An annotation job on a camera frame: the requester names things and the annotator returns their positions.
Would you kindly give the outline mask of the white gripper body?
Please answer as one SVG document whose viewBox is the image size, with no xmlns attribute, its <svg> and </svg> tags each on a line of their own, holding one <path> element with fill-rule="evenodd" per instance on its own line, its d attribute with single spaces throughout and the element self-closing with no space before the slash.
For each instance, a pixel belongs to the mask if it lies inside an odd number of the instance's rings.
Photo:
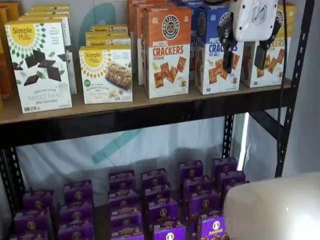
<svg viewBox="0 0 320 240">
<path fill-rule="evenodd" d="M 235 40 L 256 42 L 269 39 L 277 8 L 277 0 L 231 0 L 228 13 L 232 17 Z"/>
</svg>

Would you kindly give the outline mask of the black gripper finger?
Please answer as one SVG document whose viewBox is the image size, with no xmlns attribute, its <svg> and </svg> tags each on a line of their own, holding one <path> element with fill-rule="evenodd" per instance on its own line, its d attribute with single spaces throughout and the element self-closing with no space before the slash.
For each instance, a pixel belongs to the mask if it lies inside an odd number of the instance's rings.
<svg viewBox="0 0 320 240">
<path fill-rule="evenodd" d="M 237 45 L 237 41 L 234 36 L 234 15 L 228 14 L 228 17 L 224 19 L 217 27 L 217 33 L 219 41 L 223 47 L 223 69 L 230 73 L 232 71 L 233 62 L 233 50 Z"/>
<path fill-rule="evenodd" d="M 267 40 L 259 41 L 259 45 L 256 48 L 254 65 L 263 70 L 265 66 L 267 51 L 271 47 L 272 42 L 275 40 L 277 33 L 281 28 L 280 24 L 274 24 L 271 36 Z"/>
</svg>

